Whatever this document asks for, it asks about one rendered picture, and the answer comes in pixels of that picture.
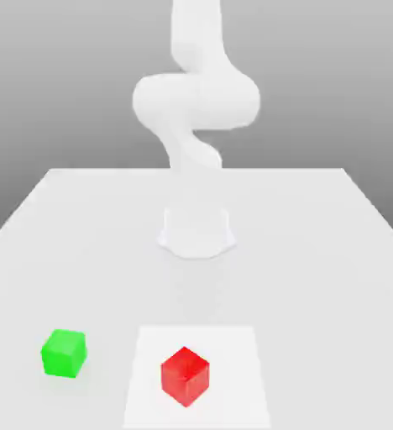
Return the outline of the small red cube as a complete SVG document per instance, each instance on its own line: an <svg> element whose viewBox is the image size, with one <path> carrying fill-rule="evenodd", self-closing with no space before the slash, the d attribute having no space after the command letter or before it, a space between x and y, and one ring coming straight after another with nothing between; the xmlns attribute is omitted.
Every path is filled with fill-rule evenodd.
<svg viewBox="0 0 393 430"><path fill-rule="evenodd" d="M189 407L210 385L210 364L187 347L182 347L160 365L162 390Z"/></svg>

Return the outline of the small green cube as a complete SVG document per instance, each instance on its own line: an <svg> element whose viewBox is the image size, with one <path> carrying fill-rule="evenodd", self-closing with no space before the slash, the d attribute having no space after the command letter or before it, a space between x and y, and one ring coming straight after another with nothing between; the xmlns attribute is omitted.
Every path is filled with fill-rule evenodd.
<svg viewBox="0 0 393 430"><path fill-rule="evenodd" d="M87 357L86 335L66 329L55 329L41 351L47 375L76 378Z"/></svg>

